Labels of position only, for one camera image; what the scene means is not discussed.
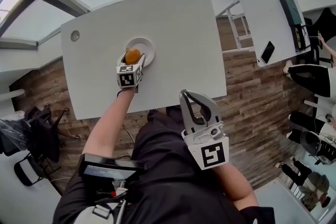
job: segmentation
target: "white table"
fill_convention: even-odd
[[[70,35],[78,30],[80,38]],[[211,0],[127,0],[62,25],[67,84],[76,119],[103,115],[116,98],[116,61],[144,37],[156,47],[128,112],[179,103],[182,89],[226,95],[225,71]]]
[[[253,40],[258,65],[260,67],[271,65],[310,50],[295,52],[293,36],[282,8],[280,0],[239,0],[243,8],[250,34]],[[305,24],[298,1],[296,6],[300,12],[302,24]],[[310,44],[308,35],[306,45]],[[271,41],[275,50],[266,64],[261,60],[261,54]]]

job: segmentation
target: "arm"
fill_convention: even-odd
[[[85,144],[83,154],[90,153],[108,158],[112,157],[115,143],[134,93],[135,88],[120,92],[93,128]]]
[[[238,210],[258,206],[257,198],[247,179],[233,165],[226,163],[213,168],[224,193]]]
[[[326,48],[326,50],[331,54],[331,56],[334,58],[334,62],[336,63],[336,51],[334,51],[332,48],[330,48],[326,42],[324,42],[324,38],[322,37],[322,35],[319,33],[318,36],[319,40],[322,42],[322,45],[324,48]]]

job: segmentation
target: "orange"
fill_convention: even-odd
[[[140,51],[138,49],[128,49],[125,55],[126,65],[134,65],[139,60],[140,56]]]

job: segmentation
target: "hand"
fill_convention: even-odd
[[[322,35],[320,33],[318,33],[317,38],[322,42],[322,44],[325,44],[324,38],[322,37]]]

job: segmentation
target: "leg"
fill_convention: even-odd
[[[314,119],[313,117],[310,117],[298,111],[293,111],[289,115],[289,120],[295,124],[298,124],[306,128],[308,131],[315,132],[315,133],[320,133],[324,125],[323,121]]]
[[[301,85],[323,97],[330,97],[329,72],[326,67],[316,65],[297,65],[288,68],[291,78],[298,85]],[[311,73],[314,78],[305,78],[297,73]]]
[[[301,133],[302,133],[302,131],[297,130],[297,129],[293,129],[291,131],[291,134],[287,138],[292,140],[293,142],[301,144],[301,142],[300,142]]]
[[[298,186],[302,186],[306,179],[296,174],[287,164],[283,164],[281,167],[282,171],[289,176],[290,179]]]
[[[181,132],[184,129],[181,128],[179,125],[177,125],[173,119],[168,117],[166,114],[160,113],[159,111],[150,110],[147,116],[148,123],[146,123],[144,126],[142,126],[136,136],[135,143],[139,140],[141,140],[143,136],[146,134],[151,134],[155,130],[160,129],[169,129]]]
[[[327,67],[318,65],[295,65],[288,68],[290,74],[311,73],[314,77],[319,77],[321,74],[328,72]]]
[[[180,105],[166,107],[166,114],[168,117],[172,118],[177,125],[185,129]]]
[[[307,179],[307,176],[311,173],[311,169],[303,165],[302,162],[295,161],[294,166],[300,171],[302,178]]]

